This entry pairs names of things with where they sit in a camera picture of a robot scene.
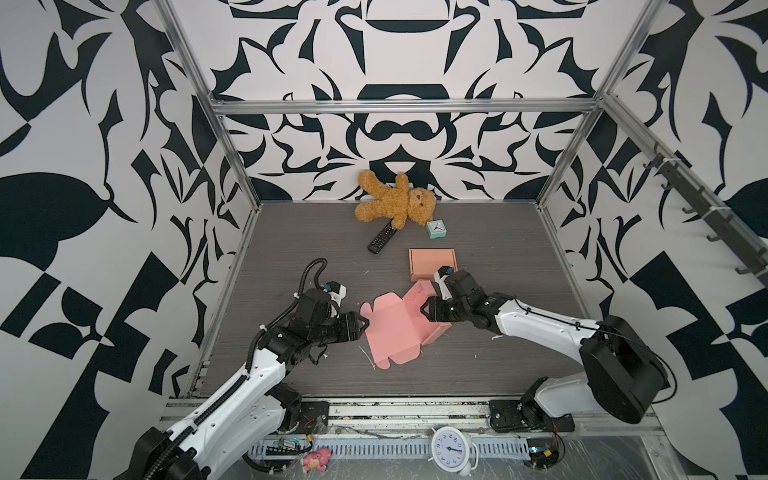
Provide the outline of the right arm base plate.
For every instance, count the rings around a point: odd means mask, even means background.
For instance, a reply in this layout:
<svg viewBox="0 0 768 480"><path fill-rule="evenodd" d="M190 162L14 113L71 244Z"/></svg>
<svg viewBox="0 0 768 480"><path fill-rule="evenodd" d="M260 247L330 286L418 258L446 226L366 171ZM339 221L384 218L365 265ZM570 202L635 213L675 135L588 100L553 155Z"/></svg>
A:
<svg viewBox="0 0 768 480"><path fill-rule="evenodd" d="M534 401L490 400L489 424L496 433L550 432L571 433L576 430L573 417L566 414L553 418Z"/></svg>

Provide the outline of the pink cardboard box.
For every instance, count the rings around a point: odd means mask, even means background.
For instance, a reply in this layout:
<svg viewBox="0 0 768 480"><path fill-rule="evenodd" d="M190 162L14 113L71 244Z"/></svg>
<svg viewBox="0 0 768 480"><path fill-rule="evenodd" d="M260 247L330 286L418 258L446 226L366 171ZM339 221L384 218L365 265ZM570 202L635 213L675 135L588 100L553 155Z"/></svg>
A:
<svg viewBox="0 0 768 480"><path fill-rule="evenodd" d="M365 335L374 364L388 369L416 359L421 347L437 340L450 323L430 322L420 307L436 292L428 280L418 280L403 298L394 292L364 303L360 315L369 321Z"/></svg>

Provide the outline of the salmon cardboard box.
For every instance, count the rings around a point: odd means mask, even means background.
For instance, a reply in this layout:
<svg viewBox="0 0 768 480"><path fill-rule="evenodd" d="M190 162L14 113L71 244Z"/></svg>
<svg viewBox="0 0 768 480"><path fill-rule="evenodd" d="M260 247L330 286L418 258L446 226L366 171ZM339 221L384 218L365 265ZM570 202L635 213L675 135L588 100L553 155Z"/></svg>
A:
<svg viewBox="0 0 768 480"><path fill-rule="evenodd" d="M457 258L454 249L410 249L409 270L412 282L432 280L442 267L457 270Z"/></svg>

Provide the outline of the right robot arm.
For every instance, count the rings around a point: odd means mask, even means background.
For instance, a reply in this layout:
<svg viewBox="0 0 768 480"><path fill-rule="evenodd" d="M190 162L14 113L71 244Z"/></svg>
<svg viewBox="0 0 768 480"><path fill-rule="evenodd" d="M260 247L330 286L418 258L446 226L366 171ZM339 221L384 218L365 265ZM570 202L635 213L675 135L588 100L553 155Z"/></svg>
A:
<svg viewBox="0 0 768 480"><path fill-rule="evenodd" d="M628 424L639 423L669 375L653 352L623 319L578 319L533 307L499 292L486 293L464 270L441 268L435 275L437 296L420 307L433 323L469 322L496 335L519 338L576 361L581 372L540 378L520 398L524 427L540 429L547 421L571 414L605 412Z"/></svg>

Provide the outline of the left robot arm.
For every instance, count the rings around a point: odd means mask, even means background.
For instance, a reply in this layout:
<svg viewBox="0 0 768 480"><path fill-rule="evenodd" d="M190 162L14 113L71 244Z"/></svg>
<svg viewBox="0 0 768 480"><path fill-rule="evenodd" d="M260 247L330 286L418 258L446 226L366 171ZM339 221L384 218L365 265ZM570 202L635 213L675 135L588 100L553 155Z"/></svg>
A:
<svg viewBox="0 0 768 480"><path fill-rule="evenodd" d="M260 326L244 365L203 404L165 431L136 442L123 479L217 479L265 436L295 427L301 395L285 377L313 348L356 341L369 322L344 313L345 286L297 293L288 312Z"/></svg>

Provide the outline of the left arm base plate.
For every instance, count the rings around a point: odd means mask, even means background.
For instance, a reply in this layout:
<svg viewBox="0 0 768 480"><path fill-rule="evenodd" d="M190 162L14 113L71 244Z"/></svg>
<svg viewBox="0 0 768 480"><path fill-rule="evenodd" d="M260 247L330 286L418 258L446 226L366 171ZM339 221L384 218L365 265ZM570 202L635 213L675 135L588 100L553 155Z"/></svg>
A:
<svg viewBox="0 0 768 480"><path fill-rule="evenodd" d="M320 400L303 400L301 404L289 406L278 424L275 433L296 433L305 435L322 430L330 416L330 403Z"/></svg>

